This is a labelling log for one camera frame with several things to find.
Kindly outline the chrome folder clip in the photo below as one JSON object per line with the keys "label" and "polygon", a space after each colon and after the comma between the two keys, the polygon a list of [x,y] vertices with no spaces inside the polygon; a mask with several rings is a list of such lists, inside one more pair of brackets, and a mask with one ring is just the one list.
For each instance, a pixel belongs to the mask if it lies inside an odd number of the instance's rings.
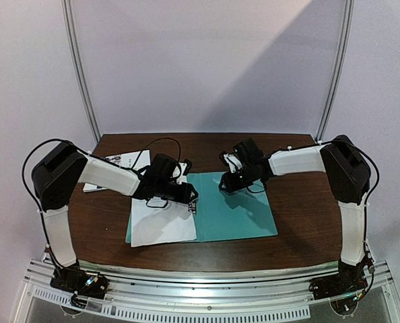
{"label": "chrome folder clip", "polygon": [[190,212],[193,215],[197,214],[197,200],[191,201],[187,205],[188,212]]}

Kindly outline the teal file folder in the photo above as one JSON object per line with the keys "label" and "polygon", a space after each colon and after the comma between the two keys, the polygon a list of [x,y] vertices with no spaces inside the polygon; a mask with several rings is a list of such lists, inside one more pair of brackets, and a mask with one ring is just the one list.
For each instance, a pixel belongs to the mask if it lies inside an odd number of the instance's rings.
{"label": "teal file folder", "polygon": [[254,183],[254,193],[240,190],[226,194],[218,188],[221,177],[221,172],[188,175],[187,182],[199,193],[194,215],[197,239],[192,242],[276,236],[277,226],[261,183]]}

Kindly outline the white printed paper sheet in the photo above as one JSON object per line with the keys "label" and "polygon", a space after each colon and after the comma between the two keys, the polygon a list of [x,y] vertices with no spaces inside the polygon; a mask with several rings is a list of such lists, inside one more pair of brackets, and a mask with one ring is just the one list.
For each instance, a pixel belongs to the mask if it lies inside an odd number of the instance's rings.
{"label": "white printed paper sheet", "polygon": [[132,248],[197,239],[194,215],[186,204],[133,199],[125,241]]}

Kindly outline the colourful printed leaflet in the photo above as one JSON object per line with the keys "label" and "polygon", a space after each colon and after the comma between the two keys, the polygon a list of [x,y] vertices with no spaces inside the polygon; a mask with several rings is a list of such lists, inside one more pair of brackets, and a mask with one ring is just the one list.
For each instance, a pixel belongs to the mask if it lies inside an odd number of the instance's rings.
{"label": "colourful printed leaflet", "polygon": [[85,169],[79,179],[84,183],[83,192],[113,190],[131,196],[139,185],[139,178],[134,173],[150,165],[149,149],[105,157],[105,161],[89,156]]}

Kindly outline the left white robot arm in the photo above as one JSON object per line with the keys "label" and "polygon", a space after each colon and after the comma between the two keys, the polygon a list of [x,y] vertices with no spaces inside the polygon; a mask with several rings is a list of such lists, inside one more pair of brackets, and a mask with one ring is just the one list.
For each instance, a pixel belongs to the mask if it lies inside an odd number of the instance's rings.
{"label": "left white robot arm", "polygon": [[68,220],[69,202],[78,184],[101,186],[141,201],[159,198],[190,205],[199,197],[192,184],[182,181],[192,166],[187,159],[159,153],[151,164],[137,169],[88,153],[64,139],[54,142],[56,146],[32,168],[32,185],[25,189],[38,207],[51,261],[60,270],[58,280],[70,292],[85,285],[84,276],[76,271]]}

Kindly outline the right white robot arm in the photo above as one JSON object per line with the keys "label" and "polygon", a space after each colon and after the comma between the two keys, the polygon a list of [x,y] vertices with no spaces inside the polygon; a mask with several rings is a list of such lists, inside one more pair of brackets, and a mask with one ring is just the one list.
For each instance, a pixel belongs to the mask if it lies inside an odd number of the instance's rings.
{"label": "right white robot arm", "polygon": [[222,152],[220,159],[229,170],[222,175],[219,189],[228,194],[248,189],[256,181],[266,183],[287,174],[325,173],[341,214],[340,263],[348,266],[333,277],[333,288],[347,293],[358,284],[354,267],[368,265],[368,199],[378,185],[371,176],[379,175],[366,153],[345,135],[294,149],[278,149],[268,155],[249,138],[237,143],[231,153]]}

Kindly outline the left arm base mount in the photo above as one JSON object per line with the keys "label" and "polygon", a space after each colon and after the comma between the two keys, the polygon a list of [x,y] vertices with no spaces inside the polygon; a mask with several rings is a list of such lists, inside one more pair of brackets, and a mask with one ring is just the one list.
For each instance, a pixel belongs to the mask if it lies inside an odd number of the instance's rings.
{"label": "left arm base mount", "polygon": [[56,267],[50,286],[71,293],[70,304],[85,309],[89,298],[104,299],[108,290],[108,279],[99,272],[80,269],[79,263],[68,267]]}

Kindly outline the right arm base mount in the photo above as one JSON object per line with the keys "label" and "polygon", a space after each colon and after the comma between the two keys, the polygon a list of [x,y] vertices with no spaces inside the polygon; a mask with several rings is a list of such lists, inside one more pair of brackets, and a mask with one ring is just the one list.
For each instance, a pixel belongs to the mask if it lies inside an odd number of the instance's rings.
{"label": "right arm base mount", "polygon": [[375,267],[371,259],[363,259],[357,265],[338,261],[336,274],[310,280],[308,290],[315,299],[324,299],[360,291],[355,300],[361,300],[372,288]]}

